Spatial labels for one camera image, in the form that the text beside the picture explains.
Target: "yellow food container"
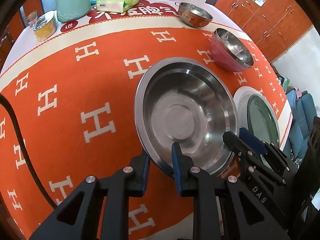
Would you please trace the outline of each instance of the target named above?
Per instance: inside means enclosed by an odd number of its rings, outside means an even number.
[[[54,11],[50,11],[41,15],[33,27],[33,33],[37,41],[45,41],[57,29],[57,22]]]

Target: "sofa cushion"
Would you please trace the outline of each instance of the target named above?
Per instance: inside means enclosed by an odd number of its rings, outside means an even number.
[[[297,157],[301,149],[303,136],[300,130],[300,126],[295,121],[291,125],[290,131],[289,131],[289,140],[291,143],[292,152],[294,156]]]
[[[292,115],[294,115],[296,111],[297,92],[292,89],[289,93],[286,94],[286,96],[292,111]]]
[[[298,125],[300,126],[300,130],[303,138],[308,136],[310,131],[309,131],[307,119],[306,119],[304,108],[303,108],[302,98],[296,102],[296,111],[293,117],[298,123]]]
[[[298,154],[299,159],[303,159],[303,157],[306,155],[307,149],[308,149],[308,141],[309,141],[309,136],[305,137],[303,139],[303,142],[301,144],[301,149]]]
[[[291,142],[289,140],[289,137],[287,139],[287,141],[285,142],[284,148],[282,150],[282,152],[284,153],[285,156],[287,156],[288,158],[290,157],[290,153],[291,153]]]
[[[301,98],[301,101],[303,104],[304,114],[307,120],[307,125],[310,133],[313,125],[313,119],[315,118],[315,116],[317,116],[315,103],[313,102],[312,95],[310,94],[304,95]]]

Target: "table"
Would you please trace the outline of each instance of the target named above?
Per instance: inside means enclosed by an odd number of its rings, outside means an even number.
[[[213,22],[197,30],[187,27],[176,17],[180,1],[186,0],[141,0],[123,15],[94,9],[77,21],[59,24],[47,41],[37,42],[26,28],[15,42],[0,76],[0,91],[12,104],[31,162],[57,204],[88,175],[109,176],[140,154],[135,90],[142,74],[164,58],[198,60],[232,95],[245,85],[260,91],[273,106],[284,147],[291,109],[265,57],[211,5],[198,4],[213,15]],[[217,66],[210,53],[217,27],[244,42],[254,58],[251,69],[233,73]],[[0,191],[29,238],[52,208],[28,171],[2,107],[0,126]],[[238,175],[237,167],[235,158],[221,176]],[[129,203],[129,239],[191,239],[192,211],[192,199],[179,198],[174,181],[151,164],[146,195]]]

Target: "orange tablecloth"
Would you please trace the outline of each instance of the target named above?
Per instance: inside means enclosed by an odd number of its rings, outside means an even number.
[[[81,35],[83,40],[77,42]],[[232,95],[243,85],[260,90],[279,117],[285,95],[256,45],[242,40],[254,66],[233,73],[212,59],[210,37],[210,31],[185,28],[175,16],[106,20],[52,38],[1,76],[1,93],[16,112],[31,162],[55,202],[59,204],[88,175],[109,176],[140,154],[135,91],[142,74],[164,58],[189,57],[205,64]],[[29,238],[52,208],[28,171],[2,107],[0,123],[0,191]],[[237,175],[237,166],[235,158],[222,176]],[[174,181],[154,164],[146,195],[130,199],[129,211],[130,240],[191,237],[192,199],[178,197]]]

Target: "stainless steel bowl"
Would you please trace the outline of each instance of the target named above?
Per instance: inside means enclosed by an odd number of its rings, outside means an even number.
[[[213,20],[212,15],[206,10],[186,2],[179,5],[179,18],[193,28],[205,27]]]
[[[212,35],[211,53],[216,63],[227,70],[241,72],[253,66],[253,58],[247,47],[222,28],[217,28]]]
[[[199,62],[173,57],[143,75],[134,103],[137,132],[156,165],[172,175],[171,146],[210,174],[220,174],[233,154],[222,141],[239,133],[236,107],[223,82]]]

